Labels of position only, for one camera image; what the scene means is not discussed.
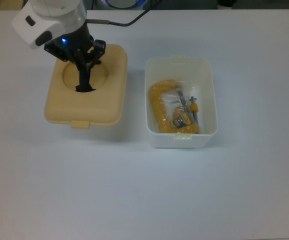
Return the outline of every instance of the black object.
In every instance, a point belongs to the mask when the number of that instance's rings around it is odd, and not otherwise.
[[[221,6],[225,6],[225,7],[231,8],[235,4],[236,1],[237,0],[218,0],[218,3]]]
[[[100,20],[100,19],[87,19],[86,23],[87,24],[115,25],[115,26],[119,26],[119,27],[129,27],[132,24],[134,24],[136,21],[138,21],[140,18],[142,18],[145,14],[147,14],[150,10],[157,8],[157,6],[162,2],[163,2],[163,0],[156,2],[155,5],[152,5],[150,7],[150,9],[145,10],[144,12],[142,12],[139,16],[137,16],[134,20],[132,20],[129,23],[120,23],[120,22],[114,22],[114,21],[109,21],[109,20]]]
[[[33,27],[35,24],[36,24],[36,22],[32,19],[32,17],[29,15],[29,16],[27,16],[26,18],[25,18],[25,20],[26,20],[26,22],[31,26],[31,27]]]
[[[90,73],[95,65],[101,63],[99,59],[105,54],[106,42],[94,40],[89,33],[87,22],[78,30],[46,43],[44,50],[64,62],[70,61],[76,65],[79,71],[76,92],[87,93],[95,90],[90,85]]]
[[[53,34],[51,31],[45,31],[35,40],[35,44],[40,47],[46,42],[49,42],[51,39],[53,39]]]

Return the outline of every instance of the white table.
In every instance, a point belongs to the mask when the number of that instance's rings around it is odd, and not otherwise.
[[[137,11],[94,11],[128,22]],[[289,238],[289,10],[152,11],[128,28],[91,25],[129,57],[115,127],[48,123],[55,58],[0,11],[0,240]],[[200,150],[146,141],[151,57],[212,65],[219,130]]]

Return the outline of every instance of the beige tray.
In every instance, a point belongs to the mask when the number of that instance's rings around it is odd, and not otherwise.
[[[72,128],[113,126],[123,112],[128,57],[119,45],[108,44],[101,64],[91,69],[92,92],[76,92],[79,72],[71,62],[56,61],[45,104],[45,118]]]

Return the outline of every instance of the black cable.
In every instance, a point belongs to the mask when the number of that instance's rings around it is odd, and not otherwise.
[[[119,26],[119,27],[129,27],[130,25],[134,24],[136,21],[138,21],[140,18],[142,18],[145,14],[147,14],[150,10],[153,8],[156,8],[160,3],[162,3],[163,0],[160,0],[157,2],[153,7],[145,10],[142,12],[139,16],[137,16],[134,20],[132,20],[129,23],[119,23],[115,21],[109,21],[109,20],[100,20],[100,19],[87,19],[86,23],[87,24],[105,24],[105,25],[114,25],[114,26]]]

